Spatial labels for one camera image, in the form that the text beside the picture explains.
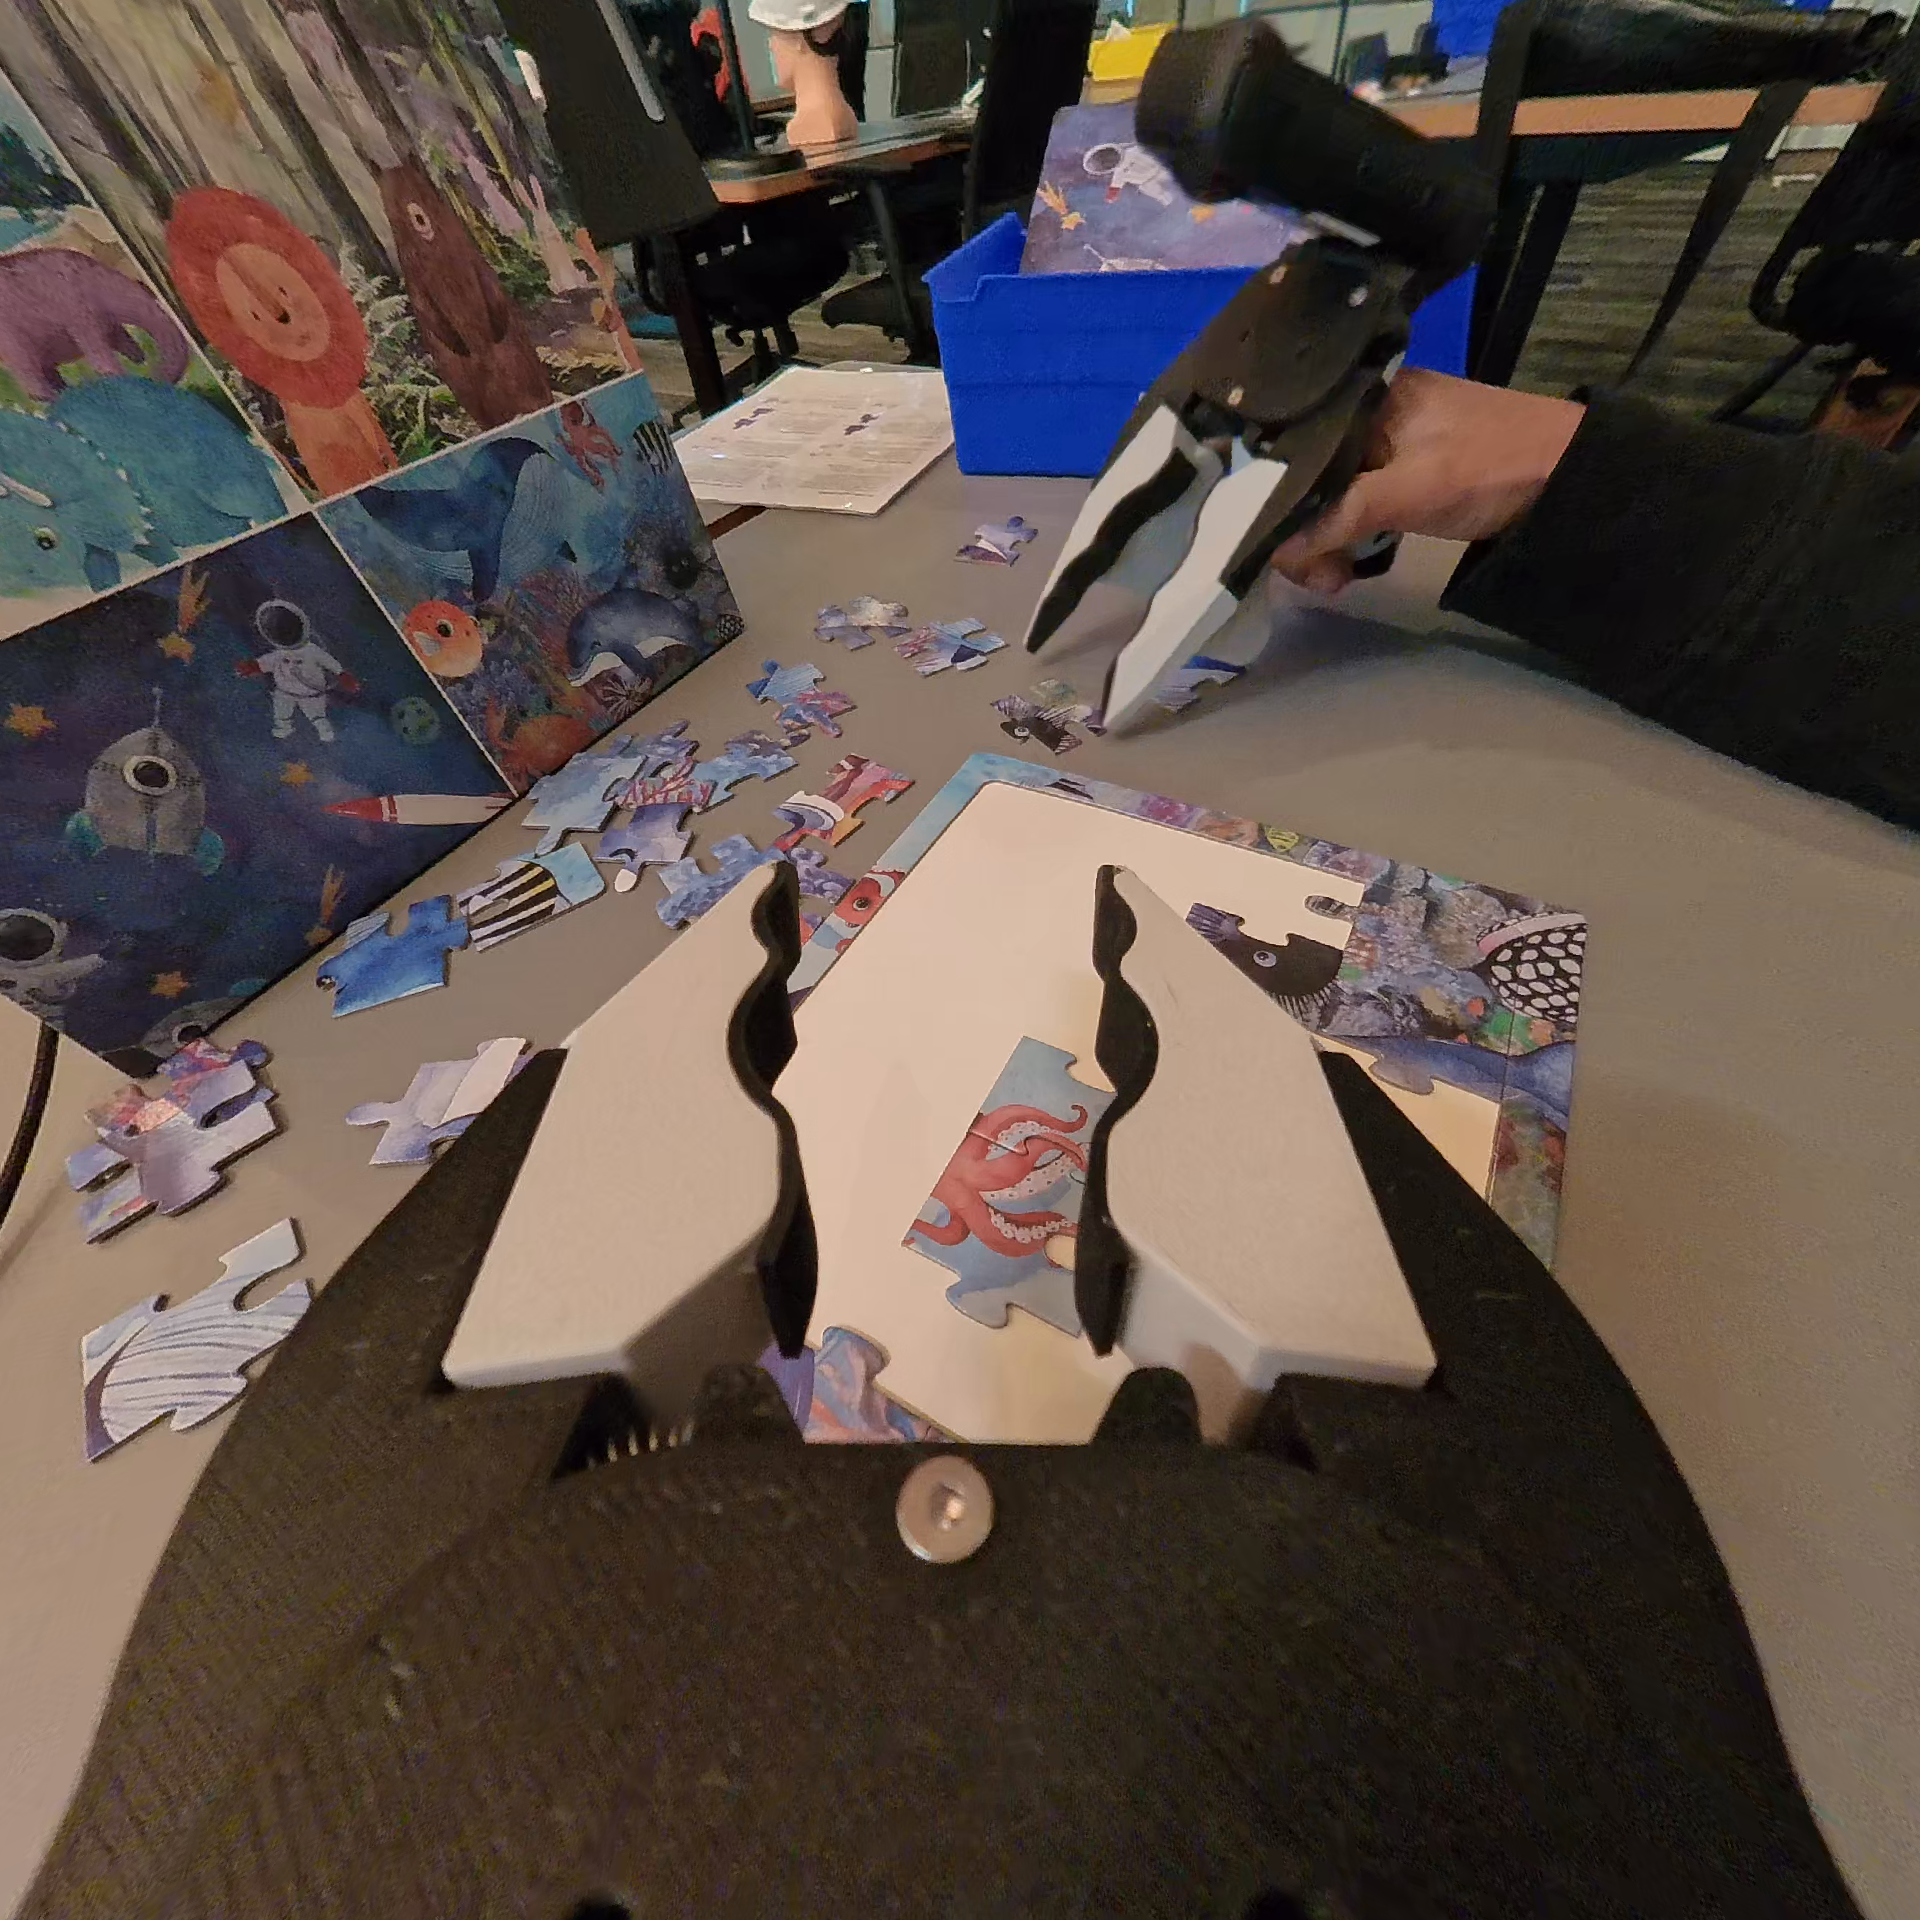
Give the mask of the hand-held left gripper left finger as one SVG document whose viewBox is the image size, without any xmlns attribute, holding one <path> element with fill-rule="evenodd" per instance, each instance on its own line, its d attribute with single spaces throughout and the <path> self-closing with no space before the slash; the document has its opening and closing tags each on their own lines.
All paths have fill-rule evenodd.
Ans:
<svg viewBox="0 0 1920 1920">
<path fill-rule="evenodd" d="M 801 1354 L 817 1232 L 776 1095 L 798 957 L 798 871 L 773 857 L 565 1040 L 446 1348 L 452 1385 L 698 1387 Z"/>
</svg>

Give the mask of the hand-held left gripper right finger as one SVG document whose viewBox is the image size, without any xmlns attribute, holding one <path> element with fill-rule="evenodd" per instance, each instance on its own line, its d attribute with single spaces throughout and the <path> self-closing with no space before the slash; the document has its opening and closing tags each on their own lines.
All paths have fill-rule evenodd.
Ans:
<svg viewBox="0 0 1920 1920">
<path fill-rule="evenodd" d="M 1196 1387 L 1289 1374 L 1422 1387 L 1439 1365 L 1307 1027 L 1130 866 L 1101 866 L 1074 1295 L 1098 1354 Z"/>
</svg>

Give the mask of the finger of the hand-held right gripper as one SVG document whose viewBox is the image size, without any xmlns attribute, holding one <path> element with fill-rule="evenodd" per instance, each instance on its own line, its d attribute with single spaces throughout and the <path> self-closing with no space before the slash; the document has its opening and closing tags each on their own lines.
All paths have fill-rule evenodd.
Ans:
<svg viewBox="0 0 1920 1920">
<path fill-rule="evenodd" d="M 1093 586 L 1116 586 L 1135 598 L 1163 586 L 1188 556 L 1201 504 L 1204 443 L 1174 412 L 1155 406 L 1116 443 L 1074 520 L 1030 619 L 1026 652 L 1041 652 Z"/>
<path fill-rule="evenodd" d="M 1296 502 L 1292 480 L 1292 462 L 1247 458 L 1207 494 L 1194 490 L 1130 538 L 1105 583 L 1141 601 L 1141 617 L 1109 665 L 1105 731 L 1133 728 L 1177 669 L 1236 635 L 1270 538 Z"/>
</svg>

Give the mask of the black sea urchin puzzle piece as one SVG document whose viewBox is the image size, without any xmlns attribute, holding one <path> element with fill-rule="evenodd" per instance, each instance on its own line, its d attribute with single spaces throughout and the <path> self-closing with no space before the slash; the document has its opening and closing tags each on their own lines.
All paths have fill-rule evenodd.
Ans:
<svg viewBox="0 0 1920 1920">
<path fill-rule="evenodd" d="M 1237 912 L 1204 903 L 1188 908 L 1188 926 L 1299 1021 L 1310 1021 L 1333 996 L 1343 945 L 1304 931 L 1264 938 L 1248 931 Z"/>
</svg>

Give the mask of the sea urchin coral puzzle piece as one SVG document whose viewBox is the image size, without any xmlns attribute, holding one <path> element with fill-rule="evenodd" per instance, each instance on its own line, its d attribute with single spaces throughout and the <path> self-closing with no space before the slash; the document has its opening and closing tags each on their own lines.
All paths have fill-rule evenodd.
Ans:
<svg viewBox="0 0 1920 1920">
<path fill-rule="evenodd" d="M 1002 693 L 990 708 L 1008 737 L 1022 745 L 1041 745 L 1055 756 L 1105 734 L 1098 705 L 1081 698 L 1079 689 L 1063 680 L 1042 680 L 1026 691 Z"/>
</svg>

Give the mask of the assembled coral reef puzzle pieces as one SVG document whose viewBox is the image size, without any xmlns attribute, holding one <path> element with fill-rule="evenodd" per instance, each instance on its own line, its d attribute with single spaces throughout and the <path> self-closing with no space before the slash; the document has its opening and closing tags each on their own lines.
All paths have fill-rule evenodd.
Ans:
<svg viewBox="0 0 1920 1920">
<path fill-rule="evenodd" d="M 1333 988 L 1307 1023 L 1321 1043 L 1360 1055 L 1384 1085 L 1417 1097 L 1454 1089 L 1496 1104 L 1515 1025 L 1470 967 L 1481 926 L 1458 918 L 1462 904 L 1484 899 L 1393 861 L 1352 908 Z"/>
</svg>

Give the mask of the assembled crab whale puzzle pieces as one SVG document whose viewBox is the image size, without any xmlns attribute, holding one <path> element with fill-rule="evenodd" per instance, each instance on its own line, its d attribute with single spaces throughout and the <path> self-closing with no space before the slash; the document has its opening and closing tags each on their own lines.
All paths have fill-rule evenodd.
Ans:
<svg viewBox="0 0 1920 1920">
<path fill-rule="evenodd" d="M 849 1328 L 783 1354 L 769 1344 L 757 1357 L 773 1377 L 806 1442 L 945 1442 L 946 1428 L 900 1405 L 878 1383 L 886 1348 Z"/>
</svg>

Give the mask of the ocean jigsaw puzzle tray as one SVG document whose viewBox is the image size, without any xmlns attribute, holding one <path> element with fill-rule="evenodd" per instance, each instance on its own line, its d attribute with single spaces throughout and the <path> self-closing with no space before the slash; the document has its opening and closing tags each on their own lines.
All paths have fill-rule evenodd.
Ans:
<svg viewBox="0 0 1920 1920">
<path fill-rule="evenodd" d="M 1098 781 L 1034 768 L 1049 781 Z M 1111 1082 L 1096 1058 L 1098 868 L 1135 868 L 1186 923 L 1188 908 L 1204 903 L 1237 912 L 1262 938 L 1304 931 L 1345 951 L 1352 908 L 1400 861 L 1119 789 L 1200 808 L 1201 829 L 1109 812 L 987 772 L 969 781 L 972 798 L 957 819 L 911 863 L 820 981 L 793 997 L 798 1053 L 783 1071 L 779 1097 L 798 1128 L 820 1241 L 809 1340 L 820 1340 L 825 1328 L 869 1335 L 886 1348 L 883 1389 L 969 1442 L 1089 1436 L 1098 1405 L 1124 1362 L 1123 1354 L 1098 1354 L 1085 1331 L 1067 1335 L 1022 1309 L 1011 1311 L 1005 1331 L 983 1328 L 946 1303 L 949 1269 L 902 1248 L 902 1235 L 1024 1037 L 1070 1051 L 1081 1077 Z M 1458 908 L 1458 918 L 1481 926 L 1470 967 L 1489 988 L 1496 1011 L 1513 1016 L 1499 1101 L 1454 1089 L 1417 1097 L 1384 1085 L 1360 1055 L 1321 1043 L 1307 1021 L 1264 997 L 1325 1053 L 1356 1058 L 1454 1170 L 1554 1263 L 1587 915 L 1488 881 L 1451 881 L 1484 899 Z"/>
</svg>

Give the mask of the person's right forearm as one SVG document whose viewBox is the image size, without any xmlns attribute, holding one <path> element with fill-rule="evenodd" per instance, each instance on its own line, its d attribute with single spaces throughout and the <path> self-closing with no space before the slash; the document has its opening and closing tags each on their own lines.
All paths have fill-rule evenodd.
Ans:
<svg viewBox="0 0 1920 1920">
<path fill-rule="evenodd" d="M 1917 446 L 1593 397 L 1443 608 L 1703 748 L 1917 829 Z"/>
</svg>

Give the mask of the person's right hand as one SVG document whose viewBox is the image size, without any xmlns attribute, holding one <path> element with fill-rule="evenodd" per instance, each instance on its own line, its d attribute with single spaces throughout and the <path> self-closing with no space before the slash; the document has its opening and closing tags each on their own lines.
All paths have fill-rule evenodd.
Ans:
<svg viewBox="0 0 1920 1920">
<path fill-rule="evenodd" d="M 1352 483 L 1270 564 L 1296 586 L 1333 593 L 1381 534 L 1492 539 L 1536 504 L 1583 417 L 1573 397 L 1401 369 Z"/>
</svg>

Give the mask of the blue plastic bin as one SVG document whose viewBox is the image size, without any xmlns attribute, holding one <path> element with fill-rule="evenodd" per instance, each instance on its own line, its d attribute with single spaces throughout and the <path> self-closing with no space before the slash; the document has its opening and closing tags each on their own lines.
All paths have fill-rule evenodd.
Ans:
<svg viewBox="0 0 1920 1920">
<path fill-rule="evenodd" d="M 1093 476 L 1138 397 L 1286 244 L 1286 209 L 1168 206 L 1124 188 L 1011 213 L 934 266 L 957 462 Z"/>
</svg>

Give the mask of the scattered loose puzzle pieces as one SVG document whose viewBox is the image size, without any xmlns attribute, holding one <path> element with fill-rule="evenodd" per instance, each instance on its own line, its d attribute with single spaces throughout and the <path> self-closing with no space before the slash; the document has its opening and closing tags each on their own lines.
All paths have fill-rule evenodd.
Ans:
<svg viewBox="0 0 1920 1920">
<path fill-rule="evenodd" d="M 852 826 L 857 772 L 872 775 L 872 789 L 882 787 L 876 761 L 845 756 L 835 768 L 828 798 L 801 796 L 791 801 L 784 815 L 797 829 L 779 846 L 757 846 L 753 837 L 736 833 L 714 844 L 714 871 L 706 871 L 694 857 L 666 861 L 665 852 L 687 846 L 683 819 L 698 798 L 717 789 L 723 775 L 665 772 L 640 781 L 649 804 L 636 807 L 631 826 L 617 829 L 609 838 L 613 857 L 620 861 L 617 882 L 633 882 L 643 863 L 654 861 L 666 886 L 662 912 L 669 923 L 683 926 L 694 923 L 709 904 L 757 866 L 773 857 L 793 863 L 804 936 L 793 997 L 804 997 L 895 894 L 915 861 L 957 819 L 972 798 L 969 781 L 987 772 L 1002 772 L 1031 789 L 1052 789 L 1059 798 L 1101 804 L 1109 812 L 1201 829 L 1200 808 L 1124 796 L 1101 781 L 1049 781 L 1034 765 L 1011 756 L 974 756 L 878 866 L 849 878 L 828 866 L 820 844 L 806 844 L 806 819 L 820 818 L 835 804 L 843 808 L 838 822 Z M 335 996 L 337 1015 L 420 996 L 446 985 L 451 951 L 498 945 L 520 929 L 599 899 L 603 890 L 606 878 L 588 846 L 559 844 L 548 852 L 531 852 L 499 863 L 487 886 L 410 904 L 402 926 L 392 923 L 391 911 L 356 918 L 343 931 L 332 966 L 318 974 L 318 985 Z M 206 1025 L 219 1021 L 219 1011 L 196 1016 L 185 1040 L 149 1044 L 163 1053 L 160 1063 L 149 1069 L 156 1091 L 130 1082 L 112 1100 L 90 1107 L 89 1123 L 97 1140 L 66 1159 L 70 1184 L 85 1199 L 89 1236 L 108 1236 L 130 1225 L 138 1213 L 196 1206 L 219 1184 L 223 1163 L 276 1136 L 276 1095 L 262 1080 L 266 1048 L 262 1043 L 211 1043 Z M 403 1097 L 356 1104 L 350 1122 L 385 1128 L 374 1152 L 377 1163 L 425 1166 L 437 1147 L 459 1139 L 531 1062 L 528 1040 L 495 1037 L 462 1058 L 424 1063 Z M 288 1339 L 317 1296 L 304 1281 L 287 1283 L 255 1303 L 245 1303 L 245 1295 L 300 1252 L 300 1229 L 284 1217 L 228 1251 L 214 1283 L 181 1296 L 149 1295 L 89 1331 L 82 1335 L 85 1454 L 99 1458 L 160 1421 L 174 1428 L 196 1428 L 234 1405 L 248 1389 L 251 1365 Z"/>
</svg>

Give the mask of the illustrated puzzle box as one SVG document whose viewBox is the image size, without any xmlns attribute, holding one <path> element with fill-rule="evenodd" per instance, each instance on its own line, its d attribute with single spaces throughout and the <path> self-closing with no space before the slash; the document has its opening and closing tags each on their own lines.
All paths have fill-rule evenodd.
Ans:
<svg viewBox="0 0 1920 1920">
<path fill-rule="evenodd" d="M 3 6 L 3 993 L 116 1066 L 745 631 L 528 62 Z"/>
</svg>

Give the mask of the dark grey partition panel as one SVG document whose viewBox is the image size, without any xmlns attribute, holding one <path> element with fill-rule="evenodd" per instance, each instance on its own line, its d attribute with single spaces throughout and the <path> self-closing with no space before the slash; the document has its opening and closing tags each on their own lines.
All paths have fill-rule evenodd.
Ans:
<svg viewBox="0 0 1920 1920">
<path fill-rule="evenodd" d="M 720 200 L 620 3 L 499 3 L 540 74 L 543 118 L 599 247 L 706 224 Z"/>
</svg>

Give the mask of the black frame background table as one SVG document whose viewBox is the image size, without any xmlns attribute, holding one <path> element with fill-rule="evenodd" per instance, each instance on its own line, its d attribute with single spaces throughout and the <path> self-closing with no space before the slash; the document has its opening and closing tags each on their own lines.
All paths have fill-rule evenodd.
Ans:
<svg viewBox="0 0 1920 1920">
<path fill-rule="evenodd" d="M 1654 317 L 1631 357 L 1624 375 L 1632 379 L 1679 316 L 1784 131 L 1858 125 L 1876 111 L 1886 91 L 1883 81 L 1840 81 L 1694 93 L 1554 93 L 1484 111 L 1488 76 L 1489 65 L 1470 61 L 1460 84 L 1386 93 L 1381 100 L 1426 136 L 1467 140 L 1492 152 L 1500 202 L 1467 331 L 1467 373 L 1492 383 L 1508 380 L 1519 365 L 1589 183 L 1632 179 L 1661 161 L 1725 147 Z"/>
</svg>

